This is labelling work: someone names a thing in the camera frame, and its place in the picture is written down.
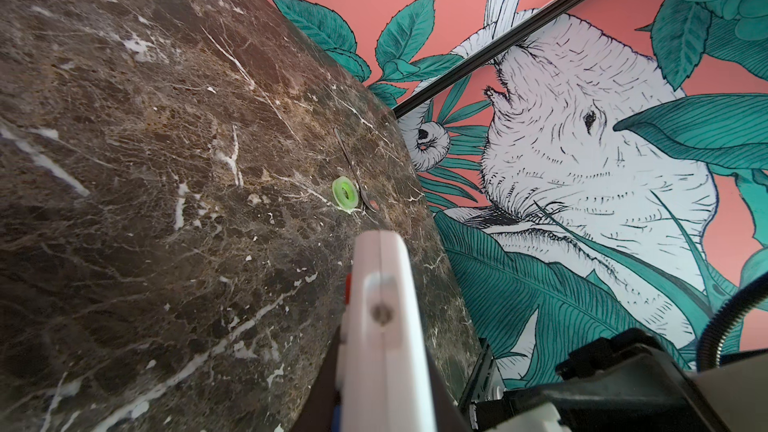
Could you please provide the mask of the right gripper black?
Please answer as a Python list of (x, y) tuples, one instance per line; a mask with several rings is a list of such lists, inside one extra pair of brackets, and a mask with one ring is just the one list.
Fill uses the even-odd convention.
[(658, 340), (632, 328), (569, 353), (560, 382), (504, 391), (500, 400), (471, 403), (473, 431), (487, 431), (545, 403), (571, 431), (725, 431), (692, 378)]

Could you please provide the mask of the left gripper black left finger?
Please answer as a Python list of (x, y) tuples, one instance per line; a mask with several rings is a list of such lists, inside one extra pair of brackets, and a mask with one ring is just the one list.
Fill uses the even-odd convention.
[(333, 432), (339, 430), (339, 392), (336, 387), (336, 368), (340, 345), (337, 327), (311, 385), (305, 404), (291, 428), (291, 432)]

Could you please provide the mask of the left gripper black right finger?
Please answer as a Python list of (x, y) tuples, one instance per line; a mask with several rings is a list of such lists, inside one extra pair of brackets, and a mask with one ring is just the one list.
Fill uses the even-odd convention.
[(437, 431), (470, 432), (468, 423), (454, 404), (453, 398), (430, 354), (427, 354), (427, 364)]

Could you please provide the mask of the white remote control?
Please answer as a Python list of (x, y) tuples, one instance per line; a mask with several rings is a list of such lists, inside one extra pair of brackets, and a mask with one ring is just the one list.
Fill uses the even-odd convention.
[(336, 367), (341, 431), (435, 431), (433, 394), (406, 245), (393, 231), (354, 243)]

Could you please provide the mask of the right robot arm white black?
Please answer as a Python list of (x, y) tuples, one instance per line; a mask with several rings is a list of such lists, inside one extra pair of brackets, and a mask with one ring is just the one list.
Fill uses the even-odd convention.
[(459, 409), (472, 431), (764, 431), (767, 352), (728, 354), (738, 321), (767, 299), (767, 278), (739, 290), (707, 324), (683, 371), (660, 343), (632, 328), (597, 339), (558, 364), (560, 382), (495, 392), (485, 347)]

